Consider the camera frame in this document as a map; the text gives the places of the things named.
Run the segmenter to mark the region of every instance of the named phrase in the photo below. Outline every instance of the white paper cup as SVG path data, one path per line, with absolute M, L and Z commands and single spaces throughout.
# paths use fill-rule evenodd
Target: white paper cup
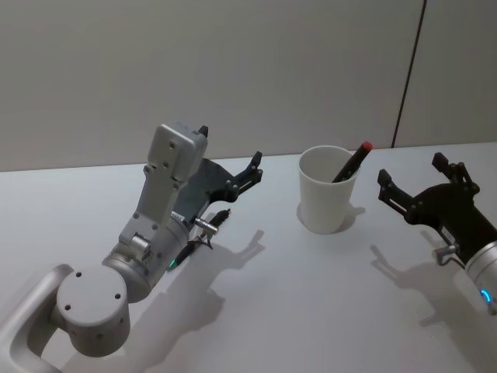
M 346 181 L 332 183 L 332 180 L 351 156 L 348 150 L 331 145 L 315 146 L 302 153 L 301 219 L 309 231 L 333 233 L 345 220 L 359 171 Z

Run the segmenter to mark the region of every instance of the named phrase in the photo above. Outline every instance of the pen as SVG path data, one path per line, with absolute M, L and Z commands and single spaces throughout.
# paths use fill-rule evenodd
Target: pen
M 219 228 L 221 224 L 223 224 L 228 216 L 230 215 L 231 210 L 228 208 L 227 210 L 219 211 L 210 221 L 209 224 L 212 224 L 214 227 Z M 192 255 L 198 246 L 200 246 L 199 242 L 201 242 L 205 236 L 206 232 L 203 231 L 200 235 L 198 235 L 194 240 L 189 241 L 186 246 L 179 252 L 176 258 L 169 264 L 168 270 L 173 270 L 178 265 L 180 265 L 188 256 Z
M 333 179 L 332 183 L 339 183 L 341 181 L 350 179 L 352 175 L 357 172 L 360 164 L 363 162 L 372 148 L 373 145 L 370 142 L 363 142 L 359 149 L 357 149 L 357 152 L 355 152 L 353 156 L 350 157 L 350 159 L 343 166 L 335 179 Z

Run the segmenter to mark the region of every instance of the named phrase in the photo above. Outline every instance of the wall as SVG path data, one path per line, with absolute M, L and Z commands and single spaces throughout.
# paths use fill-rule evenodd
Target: wall
M 0 170 L 144 162 L 155 126 L 210 157 L 389 146 L 421 4 L 3 0 Z
M 497 2 L 428 2 L 396 146 L 497 141 Z

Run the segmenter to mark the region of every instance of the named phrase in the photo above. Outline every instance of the table surface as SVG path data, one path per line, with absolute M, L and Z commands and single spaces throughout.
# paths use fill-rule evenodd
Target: table surface
M 497 319 L 442 245 L 377 199 L 388 170 L 408 193 L 444 177 L 442 151 L 481 187 L 497 223 L 497 143 L 375 150 L 340 232 L 315 235 L 297 217 L 297 155 L 266 157 L 262 183 L 231 206 L 215 237 L 130 307 L 122 349 L 93 359 L 57 332 L 43 357 L 63 372 L 494 372 Z M 247 159 L 219 161 L 236 173 Z M 136 206 L 142 166 L 0 173 L 0 305 L 40 266 L 101 262 Z M 227 204 L 215 204 L 217 211 Z

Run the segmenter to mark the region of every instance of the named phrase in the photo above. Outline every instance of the robotic arm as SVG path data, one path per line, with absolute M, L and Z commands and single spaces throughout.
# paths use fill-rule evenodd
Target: robotic arm
M 494 315 L 497 306 L 497 229 L 475 207 L 473 197 L 480 188 L 471 180 L 464 163 L 449 164 L 442 153 L 436 153 L 432 164 L 449 183 L 432 186 L 411 197 L 382 169 L 378 175 L 379 199 L 409 224 L 428 225 L 438 232 L 447 247 L 435 250 L 436 262 L 444 266 L 453 261 L 464 268 Z
M 218 200 L 234 202 L 262 179 L 257 152 L 232 176 L 203 159 L 207 127 L 190 131 L 179 122 L 157 128 L 144 167 L 145 184 L 131 219 L 101 266 L 74 271 L 53 267 L 33 279 L 0 324 L 0 371 L 56 373 L 40 356 L 56 328 L 84 355 L 118 350 L 130 332 L 128 305 L 146 298 L 186 245 L 195 225 L 217 229 L 201 216 Z

